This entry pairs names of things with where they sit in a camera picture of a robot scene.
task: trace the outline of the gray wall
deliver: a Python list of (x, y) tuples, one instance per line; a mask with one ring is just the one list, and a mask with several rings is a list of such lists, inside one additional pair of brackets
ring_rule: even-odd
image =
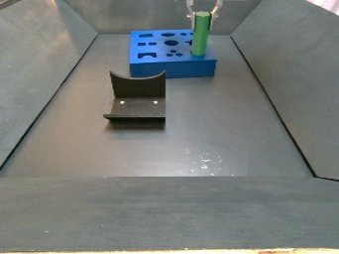
[[(226, 1), (212, 34), (230, 34), (262, 0)], [(100, 34), (191, 27), (186, 0), (66, 0)], [(215, 0), (196, 0), (195, 11), (211, 11)]]
[(232, 37), (317, 175), (339, 179), (339, 17), (263, 0)]
[(96, 32), (62, 1), (0, 10), (0, 165), (79, 62)]

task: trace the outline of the black bracket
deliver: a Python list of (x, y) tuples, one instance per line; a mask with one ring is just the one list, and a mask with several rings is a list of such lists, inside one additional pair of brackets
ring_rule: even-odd
[(159, 75), (130, 78), (110, 72), (114, 90), (111, 113), (114, 120), (166, 120), (166, 71)]

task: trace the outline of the green object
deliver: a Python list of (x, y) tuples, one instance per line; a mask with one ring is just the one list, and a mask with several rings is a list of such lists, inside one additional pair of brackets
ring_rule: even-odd
[(211, 13), (196, 12), (194, 42), (192, 42), (192, 55), (195, 56), (203, 56), (207, 53), (210, 22), (211, 22)]

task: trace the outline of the hole in foam block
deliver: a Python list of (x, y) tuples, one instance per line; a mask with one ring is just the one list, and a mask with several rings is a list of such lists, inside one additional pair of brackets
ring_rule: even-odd
[(179, 43), (178, 43), (178, 41), (175, 41), (175, 40), (170, 40), (170, 41), (166, 41), (164, 44), (166, 44), (167, 46), (176, 46)]
[(139, 53), (138, 58), (142, 59), (144, 57), (152, 57), (156, 58), (156, 53)]
[(154, 35), (152, 34), (140, 34), (139, 35), (139, 38), (148, 38), (148, 37), (154, 37)]
[(164, 33), (164, 34), (162, 34), (162, 36), (163, 37), (172, 37), (172, 36), (175, 36), (175, 34), (174, 33)]

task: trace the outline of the blue block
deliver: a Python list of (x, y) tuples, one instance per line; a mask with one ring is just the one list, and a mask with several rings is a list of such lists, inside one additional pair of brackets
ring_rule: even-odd
[(192, 56), (192, 30), (132, 31), (130, 40), (130, 71), (146, 77), (166, 70), (166, 77), (214, 76), (216, 58), (212, 50)]

